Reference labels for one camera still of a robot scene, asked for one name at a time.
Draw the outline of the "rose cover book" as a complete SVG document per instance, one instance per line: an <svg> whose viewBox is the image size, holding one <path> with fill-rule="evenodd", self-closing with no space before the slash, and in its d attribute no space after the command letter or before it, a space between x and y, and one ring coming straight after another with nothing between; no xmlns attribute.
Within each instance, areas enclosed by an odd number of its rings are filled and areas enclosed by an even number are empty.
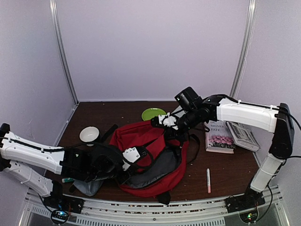
<svg viewBox="0 0 301 226"><path fill-rule="evenodd" d="M209 121L204 126L207 152L234 154L235 144L225 122Z"/></svg>

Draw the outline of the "red backpack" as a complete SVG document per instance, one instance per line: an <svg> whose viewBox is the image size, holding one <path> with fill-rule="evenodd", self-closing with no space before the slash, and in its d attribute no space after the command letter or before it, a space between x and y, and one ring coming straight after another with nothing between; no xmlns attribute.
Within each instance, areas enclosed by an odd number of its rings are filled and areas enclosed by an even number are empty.
<svg viewBox="0 0 301 226"><path fill-rule="evenodd" d="M119 188L138 197L154 197L159 203L168 205L171 201L170 191L184 177L188 148L166 147L164 142L165 129L154 128L150 121L141 121L116 129L111 137L110 145L125 151L133 147L144 147L150 156L139 160L137 167L131 166L127 173L131 176L117 177ZM189 133L189 143L200 140L195 134Z"/></svg>

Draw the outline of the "grey striped book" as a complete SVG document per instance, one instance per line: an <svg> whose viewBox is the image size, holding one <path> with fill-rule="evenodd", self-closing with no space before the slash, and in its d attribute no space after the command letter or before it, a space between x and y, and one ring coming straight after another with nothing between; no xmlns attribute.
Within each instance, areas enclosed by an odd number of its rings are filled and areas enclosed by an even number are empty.
<svg viewBox="0 0 301 226"><path fill-rule="evenodd" d="M257 152L260 149L260 145L252 131L244 124L227 121L226 125L233 137L235 145L252 152Z"/></svg>

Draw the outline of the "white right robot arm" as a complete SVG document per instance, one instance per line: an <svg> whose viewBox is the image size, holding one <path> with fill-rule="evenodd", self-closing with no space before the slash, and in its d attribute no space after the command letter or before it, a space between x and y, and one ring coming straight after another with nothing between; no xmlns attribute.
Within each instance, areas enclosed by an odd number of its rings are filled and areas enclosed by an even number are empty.
<svg viewBox="0 0 301 226"><path fill-rule="evenodd" d="M261 105L242 102L224 95L211 95L204 99L189 99L183 93L175 98L181 109L151 119L155 128L171 129L183 135L203 122L222 121L246 125L259 139L260 152L266 151L261 165L253 176L241 204L250 208L277 174L283 163L293 154L294 127L289 107L281 103Z"/></svg>

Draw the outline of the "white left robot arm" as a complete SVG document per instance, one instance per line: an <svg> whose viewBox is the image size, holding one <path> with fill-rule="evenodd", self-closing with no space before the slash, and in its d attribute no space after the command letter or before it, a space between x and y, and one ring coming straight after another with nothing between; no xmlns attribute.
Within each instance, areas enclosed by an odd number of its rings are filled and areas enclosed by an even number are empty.
<svg viewBox="0 0 301 226"><path fill-rule="evenodd" d="M22 184L36 191L57 209L67 206L68 200L59 182L45 178L31 166L37 166L63 177L85 184L110 178L128 176L128 169L149 155L143 147L125 151L113 145L93 142L92 150L82 150L82 144L54 147L32 142L15 135L10 125L0 127L0 170L14 175Z"/></svg>

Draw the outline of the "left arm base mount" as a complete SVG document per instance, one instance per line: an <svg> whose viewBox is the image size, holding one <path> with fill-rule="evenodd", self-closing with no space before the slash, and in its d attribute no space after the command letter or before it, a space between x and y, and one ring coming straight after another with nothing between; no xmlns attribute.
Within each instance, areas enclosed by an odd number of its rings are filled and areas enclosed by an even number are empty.
<svg viewBox="0 0 301 226"><path fill-rule="evenodd" d="M72 213L80 214L84 206L84 200L63 196L58 201L51 197L40 198L44 207L50 212L50 219L56 225L65 224Z"/></svg>

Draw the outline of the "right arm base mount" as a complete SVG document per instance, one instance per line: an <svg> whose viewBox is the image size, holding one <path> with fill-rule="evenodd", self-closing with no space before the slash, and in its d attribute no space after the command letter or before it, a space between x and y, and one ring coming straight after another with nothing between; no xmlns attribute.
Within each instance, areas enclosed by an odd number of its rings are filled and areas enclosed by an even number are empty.
<svg viewBox="0 0 301 226"><path fill-rule="evenodd" d="M251 224L259 218L258 207L264 205L265 199L261 196L255 198L252 195L230 196L225 199L228 213L238 213L242 222Z"/></svg>

